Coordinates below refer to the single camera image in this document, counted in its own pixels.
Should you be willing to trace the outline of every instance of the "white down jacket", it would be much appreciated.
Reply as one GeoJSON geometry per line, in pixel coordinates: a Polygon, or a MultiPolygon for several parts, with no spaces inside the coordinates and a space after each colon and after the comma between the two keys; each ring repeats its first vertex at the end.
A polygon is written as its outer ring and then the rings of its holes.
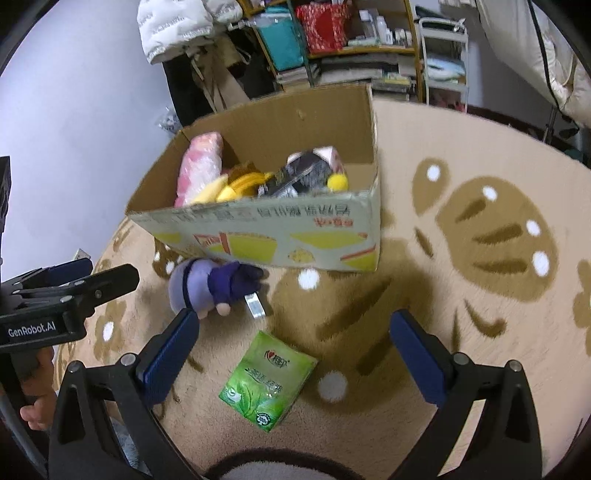
{"type": "Polygon", "coordinates": [[[188,44],[240,18],[236,0],[141,0],[138,7],[139,34],[152,64],[179,56],[188,44]]]}

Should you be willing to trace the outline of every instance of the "green tissue pack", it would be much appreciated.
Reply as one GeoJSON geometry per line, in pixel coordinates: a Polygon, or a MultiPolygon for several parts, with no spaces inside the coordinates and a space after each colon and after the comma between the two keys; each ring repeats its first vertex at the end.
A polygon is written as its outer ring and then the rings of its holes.
{"type": "Polygon", "coordinates": [[[219,397],[266,432],[295,402],[316,358],[258,332],[219,397]]]}

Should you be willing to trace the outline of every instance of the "yellow pom-pom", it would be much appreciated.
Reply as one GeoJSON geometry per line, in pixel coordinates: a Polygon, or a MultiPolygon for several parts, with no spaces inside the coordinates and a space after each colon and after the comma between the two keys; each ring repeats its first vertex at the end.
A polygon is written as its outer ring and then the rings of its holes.
{"type": "Polygon", "coordinates": [[[326,182],[326,186],[333,192],[344,192],[349,190],[349,179],[344,173],[333,173],[326,182]]]}

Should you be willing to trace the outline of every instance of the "teal bag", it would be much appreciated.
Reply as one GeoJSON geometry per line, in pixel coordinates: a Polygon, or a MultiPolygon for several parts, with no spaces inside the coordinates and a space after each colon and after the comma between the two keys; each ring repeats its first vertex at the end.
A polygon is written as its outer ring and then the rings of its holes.
{"type": "Polygon", "coordinates": [[[254,20],[278,72],[304,64],[296,37],[296,25],[288,8],[269,7],[254,20]]]}

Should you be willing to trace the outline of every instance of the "pink plush toy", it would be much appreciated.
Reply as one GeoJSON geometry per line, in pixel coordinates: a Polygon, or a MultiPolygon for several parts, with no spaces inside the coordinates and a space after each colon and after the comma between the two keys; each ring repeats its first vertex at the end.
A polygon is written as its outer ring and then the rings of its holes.
{"type": "Polygon", "coordinates": [[[188,205],[222,171],[223,139],[218,132],[198,135],[183,155],[178,173],[175,207],[188,205]]]}

